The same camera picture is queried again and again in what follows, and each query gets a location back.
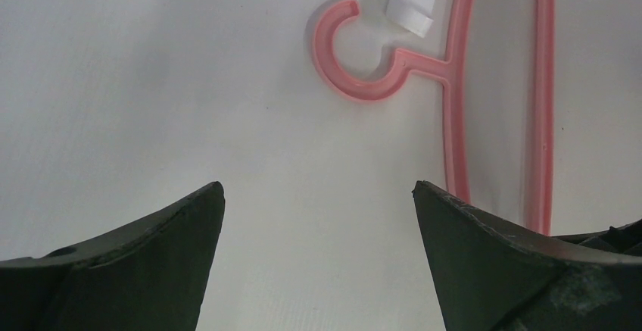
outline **pink hook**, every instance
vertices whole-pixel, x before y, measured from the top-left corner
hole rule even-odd
[[[470,188],[466,165],[463,81],[466,43],[474,1],[453,0],[445,61],[398,48],[392,55],[388,72],[375,82],[352,77],[341,67],[335,56],[334,39],[337,30],[359,16],[359,4],[356,0],[345,0],[328,9],[319,19],[313,37],[313,59],[319,75],[330,87],[355,101],[386,99],[399,91],[411,73],[428,77],[443,85],[446,184],[450,193],[466,202],[470,202]],[[533,199],[532,206],[527,209],[527,223],[530,229],[548,234],[552,193],[553,0],[538,1],[536,149],[531,175],[534,182]]]
[[[463,72],[466,40],[474,0],[454,0],[446,61],[406,49],[394,51],[388,73],[379,81],[364,82],[350,76],[338,63],[334,38],[338,28],[359,16],[356,0],[339,2],[328,9],[316,25],[313,57],[321,77],[342,95],[357,101],[378,101],[396,93],[410,73],[438,81],[444,86],[444,156],[448,191],[470,202],[466,166],[466,131],[463,119]]]

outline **white background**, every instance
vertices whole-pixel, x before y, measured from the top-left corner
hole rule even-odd
[[[440,330],[410,191],[444,185],[441,93],[328,89],[311,30],[333,0],[0,0],[0,259],[39,257],[219,180],[199,330]],[[439,56],[385,0],[337,51]],[[642,0],[558,0],[553,232],[640,217]],[[477,0],[466,73],[472,200],[521,222],[534,0]]]

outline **pink plastic hanger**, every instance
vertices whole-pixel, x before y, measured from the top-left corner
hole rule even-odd
[[[342,95],[356,101],[383,100],[396,93],[411,73],[436,80],[444,87],[444,162],[447,189],[470,202],[466,166],[463,84],[466,43],[472,5],[475,0],[453,0],[445,61],[406,49],[394,51],[385,76],[365,82],[349,75],[338,63],[334,38],[338,28],[359,16],[356,0],[333,5],[320,18],[313,37],[313,59],[319,75]],[[535,125],[530,206],[526,223],[529,229],[548,235],[553,184],[553,0],[538,0],[537,60],[535,83]]]

